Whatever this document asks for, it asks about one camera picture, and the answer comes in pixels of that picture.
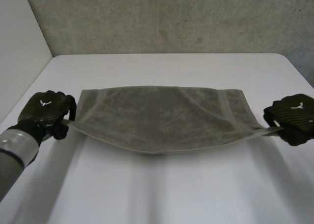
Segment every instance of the table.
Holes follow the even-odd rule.
[[[279,54],[55,57],[0,124],[36,92],[134,85],[238,88],[259,123],[274,100],[314,90]],[[314,223],[314,141],[258,138],[205,152],[144,156],[70,129],[49,139],[0,204],[2,224]]]

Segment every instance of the white logo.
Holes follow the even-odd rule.
[[[303,109],[303,102],[300,102],[300,105],[297,107],[291,107],[291,109]]]
[[[41,103],[42,106],[45,106],[45,105],[48,105],[48,104],[52,103],[52,101],[49,101],[49,102],[45,103],[45,102],[42,102],[42,101],[40,100],[40,103]]]

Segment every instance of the gloved hand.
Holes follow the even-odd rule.
[[[314,99],[297,94],[274,101],[264,110],[269,126],[277,122],[283,130],[278,135],[291,146],[298,146],[314,138]]]
[[[62,92],[47,91],[36,93],[28,101],[18,117],[18,124],[10,129],[26,131],[39,142],[51,136],[55,139],[64,139],[68,127],[61,121],[70,112],[69,120],[75,119],[75,99]]]

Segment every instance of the silver cylinder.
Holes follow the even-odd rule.
[[[0,148],[19,157],[26,167],[38,152],[39,145],[28,133],[9,129],[0,135]]]

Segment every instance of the gray towel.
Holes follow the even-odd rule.
[[[83,90],[70,125],[142,153],[202,150],[269,133],[241,90],[186,87]]]

